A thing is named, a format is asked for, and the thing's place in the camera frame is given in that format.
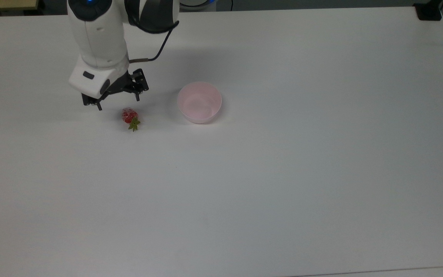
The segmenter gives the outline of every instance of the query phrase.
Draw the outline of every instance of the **strawberry stem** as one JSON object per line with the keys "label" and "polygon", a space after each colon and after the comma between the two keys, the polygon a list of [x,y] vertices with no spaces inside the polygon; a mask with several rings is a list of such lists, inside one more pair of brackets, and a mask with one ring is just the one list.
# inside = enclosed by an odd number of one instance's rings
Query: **strawberry stem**
{"label": "strawberry stem", "polygon": [[138,130],[138,124],[140,124],[141,122],[138,120],[138,117],[133,117],[130,123],[130,127],[128,128],[129,130],[132,129],[132,131],[136,131]]}

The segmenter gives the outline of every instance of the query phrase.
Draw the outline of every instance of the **red strawberry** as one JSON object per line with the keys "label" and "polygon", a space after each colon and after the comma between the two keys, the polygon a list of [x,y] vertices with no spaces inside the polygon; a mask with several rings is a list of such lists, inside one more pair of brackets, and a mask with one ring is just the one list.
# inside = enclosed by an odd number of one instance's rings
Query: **red strawberry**
{"label": "red strawberry", "polygon": [[138,113],[131,108],[123,109],[123,121],[130,125],[129,129],[132,129],[133,132],[138,129],[138,124],[140,124]]}

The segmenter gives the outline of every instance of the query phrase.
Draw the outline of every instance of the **black cable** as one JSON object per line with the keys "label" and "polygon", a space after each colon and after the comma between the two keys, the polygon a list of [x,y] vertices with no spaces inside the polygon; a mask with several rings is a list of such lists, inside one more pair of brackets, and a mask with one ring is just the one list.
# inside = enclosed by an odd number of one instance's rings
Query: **black cable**
{"label": "black cable", "polygon": [[164,47],[165,44],[167,43],[167,39],[168,39],[168,37],[170,37],[170,33],[172,33],[172,30],[173,30],[173,29],[171,29],[171,30],[168,32],[167,36],[166,36],[165,39],[163,40],[163,44],[162,44],[162,46],[160,47],[160,50],[158,51],[158,53],[157,53],[157,55],[156,55],[155,57],[153,57],[153,58],[135,58],[135,59],[133,59],[133,60],[130,60],[130,63],[151,62],[151,61],[156,60],[156,59],[160,56],[160,53],[162,52],[163,47]]}

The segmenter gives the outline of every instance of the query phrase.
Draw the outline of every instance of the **pink bowl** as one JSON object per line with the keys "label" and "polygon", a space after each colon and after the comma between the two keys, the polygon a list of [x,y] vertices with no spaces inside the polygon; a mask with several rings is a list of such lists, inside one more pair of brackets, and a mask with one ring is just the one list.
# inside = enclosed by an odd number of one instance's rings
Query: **pink bowl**
{"label": "pink bowl", "polygon": [[193,82],[181,89],[177,105],[191,122],[202,124],[210,121],[222,106],[222,95],[207,82]]}

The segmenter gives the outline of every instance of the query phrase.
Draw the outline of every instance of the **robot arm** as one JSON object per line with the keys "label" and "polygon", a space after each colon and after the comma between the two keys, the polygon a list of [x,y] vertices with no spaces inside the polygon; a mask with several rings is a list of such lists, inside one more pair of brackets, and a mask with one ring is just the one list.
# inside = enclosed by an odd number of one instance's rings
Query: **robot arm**
{"label": "robot arm", "polygon": [[177,26],[179,0],[68,0],[68,17],[80,55],[69,83],[85,105],[107,95],[148,89],[142,71],[129,75],[123,23],[148,33],[165,33]]}

